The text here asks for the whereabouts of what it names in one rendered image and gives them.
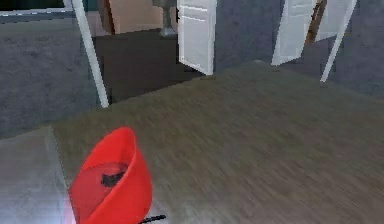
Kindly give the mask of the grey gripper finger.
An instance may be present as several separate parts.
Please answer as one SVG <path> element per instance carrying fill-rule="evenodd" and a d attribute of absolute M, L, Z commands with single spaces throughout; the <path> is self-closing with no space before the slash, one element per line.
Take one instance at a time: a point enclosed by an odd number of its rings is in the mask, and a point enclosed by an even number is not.
<path fill-rule="evenodd" d="M 146 224 L 146 223 L 149 223 L 149 222 L 163 220 L 163 219 L 166 219 L 166 215 L 151 216 L 151 217 L 144 218 L 138 224 Z"/>

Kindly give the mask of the white room door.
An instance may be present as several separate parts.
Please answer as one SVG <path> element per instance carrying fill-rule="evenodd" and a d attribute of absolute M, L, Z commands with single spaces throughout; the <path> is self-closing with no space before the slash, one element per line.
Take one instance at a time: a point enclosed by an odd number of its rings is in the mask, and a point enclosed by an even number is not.
<path fill-rule="evenodd" d="M 357 0 L 327 0 L 324 14 L 316 35 L 316 41 L 335 37 L 320 81 L 325 83 L 342 43 Z"/>
<path fill-rule="evenodd" d="M 285 0 L 272 58 L 278 66 L 298 59 L 304 49 L 317 0 Z"/>
<path fill-rule="evenodd" d="M 214 70 L 217 0 L 177 0 L 179 61 L 205 74 Z"/>

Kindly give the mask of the red bowl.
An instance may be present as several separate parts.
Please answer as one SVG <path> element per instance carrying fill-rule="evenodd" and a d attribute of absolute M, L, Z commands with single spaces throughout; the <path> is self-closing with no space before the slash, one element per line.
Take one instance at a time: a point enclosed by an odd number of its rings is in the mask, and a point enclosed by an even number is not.
<path fill-rule="evenodd" d="M 102 174 L 124 172 L 113 187 Z M 132 129 L 120 127 L 90 151 L 69 188 L 76 224 L 138 224 L 152 203 L 150 172 Z"/>

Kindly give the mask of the brown wooden board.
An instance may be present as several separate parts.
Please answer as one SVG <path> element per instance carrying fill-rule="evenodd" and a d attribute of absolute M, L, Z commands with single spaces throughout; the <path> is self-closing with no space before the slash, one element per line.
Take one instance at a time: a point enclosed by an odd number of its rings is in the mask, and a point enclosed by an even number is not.
<path fill-rule="evenodd" d="M 311 15 L 311 22 L 308 28 L 307 36 L 305 43 L 310 44 L 315 41 L 319 25 L 321 23 L 323 13 L 325 11 L 325 7 L 327 4 L 327 0 L 317 0 L 316 5 L 313 9 L 313 13 Z"/>

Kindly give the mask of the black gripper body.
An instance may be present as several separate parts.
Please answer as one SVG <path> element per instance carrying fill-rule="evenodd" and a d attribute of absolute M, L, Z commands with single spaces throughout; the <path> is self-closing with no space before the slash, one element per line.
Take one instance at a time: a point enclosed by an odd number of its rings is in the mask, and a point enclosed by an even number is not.
<path fill-rule="evenodd" d="M 102 174 L 101 184 L 105 187 L 113 187 L 121 180 L 123 176 L 124 172 L 111 175 Z"/>

